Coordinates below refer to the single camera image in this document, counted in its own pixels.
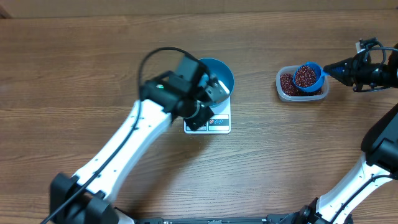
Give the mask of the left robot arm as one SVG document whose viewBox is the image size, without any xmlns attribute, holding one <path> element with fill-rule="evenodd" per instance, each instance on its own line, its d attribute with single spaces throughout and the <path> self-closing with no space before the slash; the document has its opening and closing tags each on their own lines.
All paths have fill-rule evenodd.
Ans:
<svg viewBox="0 0 398 224">
<path fill-rule="evenodd" d="M 230 96 L 210 58 L 184 53 L 174 71 L 139 82 L 139 99 L 121 127 L 97 155 L 71 177 L 50 184 L 50 211 L 43 222 L 135 223 L 113 203 L 147 148 L 181 117 L 197 131 L 214 117 L 214 106 Z"/>
</svg>

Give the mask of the blue plastic measuring scoop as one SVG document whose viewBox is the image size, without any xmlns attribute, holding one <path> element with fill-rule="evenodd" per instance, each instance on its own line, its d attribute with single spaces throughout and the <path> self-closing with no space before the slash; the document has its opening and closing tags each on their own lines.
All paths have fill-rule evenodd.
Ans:
<svg viewBox="0 0 398 224">
<path fill-rule="evenodd" d="M 322 88 L 328 74 L 315 62 L 307 62 L 295 71 L 294 85 L 307 93 L 315 92 Z"/>
</svg>

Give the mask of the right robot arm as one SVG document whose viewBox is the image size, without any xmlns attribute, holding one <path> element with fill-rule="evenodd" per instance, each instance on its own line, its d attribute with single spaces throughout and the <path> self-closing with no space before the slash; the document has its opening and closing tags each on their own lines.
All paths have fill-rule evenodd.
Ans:
<svg viewBox="0 0 398 224">
<path fill-rule="evenodd" d="M 397 47 L 376 38 L 356 43 L 354 57 L 321 70 L 359 93 L 397 88 Z M 326 194 L 297 212 L 293 223 L 351 223 L 351 212 L 373 191 L 397 179 L 397 107 L 366 133 L 354 167 Z"/>
</svg>

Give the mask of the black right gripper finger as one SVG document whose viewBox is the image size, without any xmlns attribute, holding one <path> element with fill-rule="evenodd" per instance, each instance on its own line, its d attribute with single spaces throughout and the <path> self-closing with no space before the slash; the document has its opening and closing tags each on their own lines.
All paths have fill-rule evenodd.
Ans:
<svg viewBox="0 0 398 224">
<path fill-rule="evenodd" d="M 347 69 L 347 66 L 352 62 L 352 58 L 347 58 L 345 60 L 342 60 L 340 62 L 336 62 L 333 64 L 325 65 L 323 67 L 323 71 L 326 72 L 329 75 L 332 74 L 341 74 L 344 73 L 345 70 Z"/>
<path fill-rule="evenodd" d="M 330 76 L 346 86 L 354 85 L 353 77 L 350 74 L 347 74 L 345 72 L 343 72 L 343 73 L 330 72 Z"/>
</svg>

